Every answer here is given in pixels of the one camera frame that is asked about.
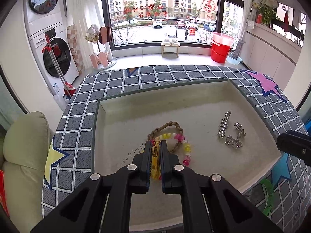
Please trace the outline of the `green translucent bangle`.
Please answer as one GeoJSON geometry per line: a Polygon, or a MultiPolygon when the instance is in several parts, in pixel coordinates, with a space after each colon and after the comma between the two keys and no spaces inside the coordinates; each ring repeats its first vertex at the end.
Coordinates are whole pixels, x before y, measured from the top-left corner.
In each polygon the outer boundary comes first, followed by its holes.
{"type": "Polygon", "coordinates": [[[265,203],[265,207],[262,210],[262,212],[265,216],[269,216],[272,212],[272,208],[274,205],[274,198],[275,198],[273,185],[272,185],[272,182],[266,178],[262,179],[260,181],[260,184],[263,188],[265,197],[264,197],[263,201],[261,201],[257,207],[259,207],[263,203],[265,203]]]}

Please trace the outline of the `silver hair clip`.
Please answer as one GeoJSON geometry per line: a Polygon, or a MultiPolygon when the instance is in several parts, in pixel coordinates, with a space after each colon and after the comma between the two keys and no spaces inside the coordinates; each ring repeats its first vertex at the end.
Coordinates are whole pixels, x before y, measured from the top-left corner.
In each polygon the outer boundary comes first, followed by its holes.
{"type": "Polygon", "coordinates": [[[230,115],[231,115],[231,111],[230,110],[226,111],[223,119],[221,120],[221,123],[218,128],[218,133],[217,133],[220,139],[226,136],[226,129],[228,127],[228,120],[230,118],[230,115]]]}

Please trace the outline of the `green jewelry tray box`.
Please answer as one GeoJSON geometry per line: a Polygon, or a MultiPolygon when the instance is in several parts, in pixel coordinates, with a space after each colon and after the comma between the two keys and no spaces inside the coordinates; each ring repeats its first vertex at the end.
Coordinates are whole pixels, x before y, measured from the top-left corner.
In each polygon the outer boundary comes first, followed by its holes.
{"type": "Polygon", "coordinates": [[[129,230],[183,225],[179,194],[162,191],[160,142],[195,173],[220,174],[242,195],[280,159],[272,132],[231,82],[197,81],[100,99],[94,117],[92,172],[106,176],[132,163],[151,142],[150,185],[132,194],[129,230]],[[230,110],[226,136],[218,128],[230,110]]]}

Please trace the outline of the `grey checked star rug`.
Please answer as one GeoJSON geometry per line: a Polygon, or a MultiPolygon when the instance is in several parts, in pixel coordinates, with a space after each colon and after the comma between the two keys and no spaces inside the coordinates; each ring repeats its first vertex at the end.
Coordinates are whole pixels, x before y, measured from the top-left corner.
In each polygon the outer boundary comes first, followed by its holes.
{"type": "MultiPolygon", "coordinates": [[[[159,65],[129,70],[92,72],[83,79],[66,106],[53,137],[54,146],[67,156],[52,166],[52,179],[43,185],[42,214],[48,215],[91,173],[91,136],[97,101],[135,90],[208,79],[231,79],[275,135],[294,130],[307,134],[294,106],[282,91],[265,95],[252,72],[207,65],[159,65]]],[[[280,160],[268,173],[274,189],[274,205],[268,216],[284,232],[295,232],[309,215],[310,167],[295,156],[280,160]]],[[[264,199],[261,184],[247,198],[257,207],[264,199]]],[[[257,207],[264,209],[265,203],[257,207]]]]}

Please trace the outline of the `white low cabinet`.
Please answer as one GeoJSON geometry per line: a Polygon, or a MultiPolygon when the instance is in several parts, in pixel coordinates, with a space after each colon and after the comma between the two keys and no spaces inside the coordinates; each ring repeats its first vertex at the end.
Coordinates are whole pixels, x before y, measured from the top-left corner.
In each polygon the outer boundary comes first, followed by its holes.
{"type": "Polygon", "coordinates": [[[296,68],[301,47],[276,31],[254,23],[247,27],[240,57],[251,70],[270,76],[284,90],[296,68]]]}

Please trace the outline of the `light green sofa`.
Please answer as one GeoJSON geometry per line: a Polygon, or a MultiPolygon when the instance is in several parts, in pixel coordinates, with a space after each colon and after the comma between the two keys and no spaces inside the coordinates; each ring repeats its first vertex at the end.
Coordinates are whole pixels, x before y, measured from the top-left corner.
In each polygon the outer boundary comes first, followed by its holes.
{"type": "Polygon", "coordinates": [[[10,220],[20,232],[30,232],[42,220],[42,187],[51,130],[42,112],[18,118],[1,147],[5,201],[10,220]]]}

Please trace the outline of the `red cushion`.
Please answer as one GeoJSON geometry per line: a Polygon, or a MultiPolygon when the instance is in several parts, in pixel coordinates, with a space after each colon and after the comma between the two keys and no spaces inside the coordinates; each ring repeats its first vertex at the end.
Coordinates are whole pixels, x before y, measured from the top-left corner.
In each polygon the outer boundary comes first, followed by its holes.
{"type": "Polygon", "coordinates": [[[10,216],[6,204],[6,196],[4,188],[4,172],[2,170],[0,170],[0,203],[4,211],[6,212],[7,216],[10,216]]]}

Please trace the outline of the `red bucket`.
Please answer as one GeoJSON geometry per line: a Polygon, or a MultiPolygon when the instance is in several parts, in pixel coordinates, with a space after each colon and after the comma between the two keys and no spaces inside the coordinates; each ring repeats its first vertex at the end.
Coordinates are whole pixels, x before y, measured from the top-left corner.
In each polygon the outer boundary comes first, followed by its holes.
{"type": "Polygon", "coordinates": [[[213,32],[211,39],[211,59],[224,64],[233,43],[233,37],[224,33],[213,32]]]}

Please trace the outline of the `potted green plant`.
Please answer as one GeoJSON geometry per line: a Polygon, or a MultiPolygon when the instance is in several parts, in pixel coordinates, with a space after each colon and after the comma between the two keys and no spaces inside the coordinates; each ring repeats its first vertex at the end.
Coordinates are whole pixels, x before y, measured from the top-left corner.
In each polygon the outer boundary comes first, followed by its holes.
{"type": "Polygon", "coordinates": [[[277,10],[273,7],[270,7],[262,2],[253,3],[254,8],[256,9],[256,20],[258,24],[263,24],[268,28],[273,27],[273,20],[279,19],[277,16],[277,10]]]}

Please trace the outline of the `slipper drying rack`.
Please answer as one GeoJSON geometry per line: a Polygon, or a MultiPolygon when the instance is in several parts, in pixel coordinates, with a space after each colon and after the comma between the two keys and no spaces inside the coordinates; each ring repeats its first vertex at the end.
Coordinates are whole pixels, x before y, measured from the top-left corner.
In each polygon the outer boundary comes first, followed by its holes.
{"type": "Polygon", "coordinates": [[[111,27],[90,26],[86,32],[85,40],[93,43],[97,50],[90,57],[94,70],[107,70],[116,64],[117,59],[112,56],[109,44],[112,42],[111,27]]]}

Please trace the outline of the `small wooden stool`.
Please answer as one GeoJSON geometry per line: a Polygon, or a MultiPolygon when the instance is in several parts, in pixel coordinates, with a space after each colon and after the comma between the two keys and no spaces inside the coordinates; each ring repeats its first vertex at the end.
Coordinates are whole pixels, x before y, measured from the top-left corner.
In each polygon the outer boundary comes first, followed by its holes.
{"type": "Polygon", "coordinates": [[[166,37],[161,42],[161,56],[164,57],[164,54],[176,54],[176,57],[179,57],[179,48],[180,43],[176,38],[166,37]]]}

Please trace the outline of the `white dryer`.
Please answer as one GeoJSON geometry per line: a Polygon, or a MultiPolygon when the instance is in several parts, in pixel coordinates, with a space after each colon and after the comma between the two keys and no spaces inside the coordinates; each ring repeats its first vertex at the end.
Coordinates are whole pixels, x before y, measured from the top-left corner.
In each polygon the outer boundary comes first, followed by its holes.
{"type": "Polygon", "coordinates": [[[27,36],[62,21],[62,0],[24,0],[24,19],[27,36]]]}

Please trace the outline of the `red handled mop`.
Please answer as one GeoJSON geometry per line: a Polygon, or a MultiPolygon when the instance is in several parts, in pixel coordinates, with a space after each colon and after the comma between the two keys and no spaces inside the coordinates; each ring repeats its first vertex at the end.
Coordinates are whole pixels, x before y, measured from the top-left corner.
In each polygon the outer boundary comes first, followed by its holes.
{"type": "Polygon", "coordinates": [[[42,49],[43,57],[45,57],[46,56],[45,54],[48,53],[48,56],[50,57],[50,60],[53,64],[54,70],[58,74],[58,78],[61,80],[63,84],[64,95],[68,99],[71,99],[71,97],[75,93],[75,88],[66,81],[63,74],[63,70],[59,65],[58,57],[62,57],[62,55],[65,55],[65,58],[61,59],[61,62],[65,61],[66,63],[68,63],[68,67],[70,67],[71,60],[68,58],[66,52],[59,48],[58,43],[56,43],[55,45],[51,44],[52,41],[50,40],[50,35],[48,34],[48,32],[45,33],[45,38],[47,41],[47,45],[42,49]]]}

